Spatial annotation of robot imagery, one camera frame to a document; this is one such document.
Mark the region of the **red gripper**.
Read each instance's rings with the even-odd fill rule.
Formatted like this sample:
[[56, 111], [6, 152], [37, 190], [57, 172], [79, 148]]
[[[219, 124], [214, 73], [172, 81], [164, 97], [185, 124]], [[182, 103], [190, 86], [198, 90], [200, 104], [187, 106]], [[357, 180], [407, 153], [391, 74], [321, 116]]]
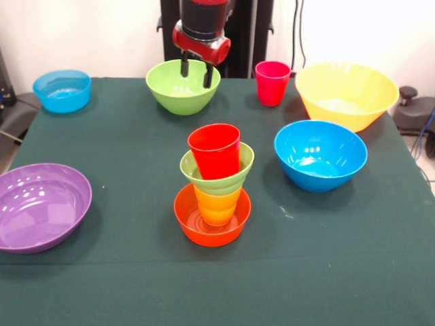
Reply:
[[182, 50], [181, 69], [182, 77], [189, 74], [189, 53], [198, 56], [206, 62], [206, 73], [203, 80], [203, 87], [209, 89], [213, 79], [214, 66], [218, 66], [227, 57], [231, 40], [224, 35], [214, 40], [200, 40], [187, 35], [182, 29], [182, 21], [178, 20], [173, 29], [173, 43]]

